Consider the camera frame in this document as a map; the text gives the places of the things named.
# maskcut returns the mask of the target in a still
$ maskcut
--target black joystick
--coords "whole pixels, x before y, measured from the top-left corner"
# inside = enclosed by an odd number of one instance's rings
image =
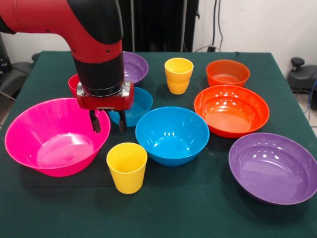
[[[294,57],[291,59],[292,65],[294,66],[293,71],[297,72],[301,69],[301,66],[305,64],[305,60],[299,57]]]

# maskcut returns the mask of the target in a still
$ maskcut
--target floor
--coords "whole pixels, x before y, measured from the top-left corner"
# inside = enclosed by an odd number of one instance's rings
[[[305,112],[308,107],[308,94],[299,94],[296,99],[300,107],[302,108],[303,112]],[[4,97],[3,95],[0,95],[0,105],[1,105],[0,107],[0,130],[1,130],[1,126],[3,125],[5,119],[7,118],[10,112],[10,109],[13,106],[13,101]],[[308,110],[306,111],[305,116],[307,120],[309,120],[309,123],[315,135],[317,136],[317,111]]]
[[[9,115],[9,112],[13,106],[13,101],[9,98],[6,98],[3,95],[0,95],[0,105],[1,105],[0,107],[0,130],[1,130],[1,127],[5,119]]]
[[[315,135],[317,136],[317,111],[308,110],[308,94],[299,94],[297,96],[297,101],[302,108],[303,112],[305,113],[305,116],[307,120],[309,121],[309,124],[311,125]]]

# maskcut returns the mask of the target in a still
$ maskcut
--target magenta bowl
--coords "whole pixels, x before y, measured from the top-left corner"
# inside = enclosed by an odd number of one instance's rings
[[[21,113],[5,134],[5,148],[16,162],[53,177],[76,174],[93,161],[110,132],[105,112],[96,113],[101,132],[92,129],[89,112],[74,98],[53,99]]]
[[[229,165],[238,183],[270,204],[294,205],[317,191],[317,162],[297,142],[270,133],[241,137],[231,147]]]

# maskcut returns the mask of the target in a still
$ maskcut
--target plastic bowl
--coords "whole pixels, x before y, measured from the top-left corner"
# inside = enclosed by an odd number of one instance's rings
[[[126,82],[132,82],[138,85],[148,74],[149,65],[146,60],[131,52],[123,52],[124,60],[124,79]],[[77,85],[79,83],[78,74],[72,76],[68,81],[68,87],[74,97],[76,97]]]
[[[150,93],[142,88],[134,88],[133,106],[125,111],[127,127],[136,126],[139,119],[147,113],[153,104],[153,98]],[[109,117],[115,124],[119,124],[120,115],[117,112],[108,112]]]
[[[207,88],[198,94],[194,107],[211,132],[227,138],[252,133],[269,118],[266,102],[258,94],[238,86]]]
[[[169,167],[194,159],[209,139],[205,121],[196,113],[179,107],[148,112],[139,120],[135,134],[153,160]]]
[[[74,98],[37,104],[21,113],[5,134],[5,148],[18,163],[54,177],[85,169],[110,132],[105,112],[96,113],[102,131],[92,129],[89,113]]]
[[[148,74],[149,65],[146,60],[132,52],[123,52],[124,79],[133,85],[139,84]]]
[[[270,204],[293,205],[317,191],[317,162],[297,142],[275,134],[238,139],[229,152],[230,169],[252,196]]]
[[[250,71],[244,64],[229,59],[211,62],[206,71],[210,87],[225,84],[243,87],[250,77]]]

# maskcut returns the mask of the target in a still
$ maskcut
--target purple bowl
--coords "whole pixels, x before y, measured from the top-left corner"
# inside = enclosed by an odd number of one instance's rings
[[[141,56],[126,51],[123,52],[123,60],[125,81],[137,85],[148,74],[148,63]]]
[[[231,147],[229,165],[238,183],[270,204],[293,205],[317,191],[317,162],[303,146],[286,137],[254,133]]]

